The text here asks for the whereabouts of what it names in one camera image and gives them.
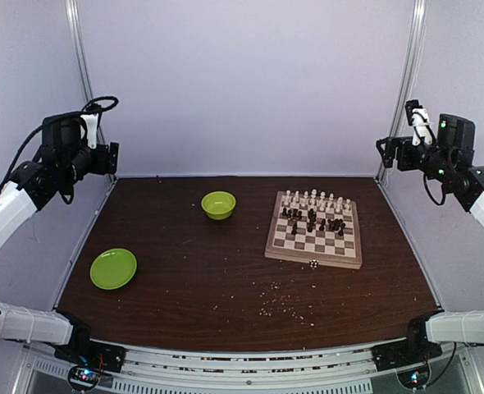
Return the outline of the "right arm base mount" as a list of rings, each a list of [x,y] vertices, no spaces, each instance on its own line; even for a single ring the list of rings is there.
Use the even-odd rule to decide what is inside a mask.
[[[440,345],[413,346],[406,340],[372,348],[377,371],[395,372],[399,384],[411,391],[424,389],[431,382],[430,361],[442,354]]]

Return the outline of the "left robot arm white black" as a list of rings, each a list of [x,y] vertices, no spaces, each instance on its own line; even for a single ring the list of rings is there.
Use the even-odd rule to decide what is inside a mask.
[[[119,145],[98,143],[100,118],[83,111],[44,119],[39,157],[13,162],[0,185],[0,249],[55,195],[71,204],[75,184],[86,175],[115,174]],[[90,364],[98,355],[89,327],[79,319],[2,302],[0,340],[41,342],[79,364]]]

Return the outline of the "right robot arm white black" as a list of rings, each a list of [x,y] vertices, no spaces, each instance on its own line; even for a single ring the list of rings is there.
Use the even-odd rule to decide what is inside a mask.
[[[424,181],[439,181],[441,195],[453,195],[484,229],[484,166],[473,165],[474,123],[441,114],[438,131],[432,133],[427,119],[414,111],[410,125],[411,137],[377,140],[383,166],[401,172],[419,170]],[[484,346],[484,310],[432,312],[415,318],[400,344],[400,355],[414,363],[443,342]]]

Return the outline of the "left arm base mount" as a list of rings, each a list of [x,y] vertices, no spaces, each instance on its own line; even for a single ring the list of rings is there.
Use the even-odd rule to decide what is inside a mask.
[[[57,359],[71,364],[67,372],[67,383],[75,392],[86,393],[95,388],[109,387],[114,373],[120,373],[126,358],[126,349],[92,341],[89,352],[82,355],[71,346],[52,345]]]

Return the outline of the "wooden chess board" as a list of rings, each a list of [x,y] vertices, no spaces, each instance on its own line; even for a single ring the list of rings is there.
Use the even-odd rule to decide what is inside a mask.
[[[359,269],[363,265],[357,204],[313,189],[276,194],[264,255],[269,259]]]

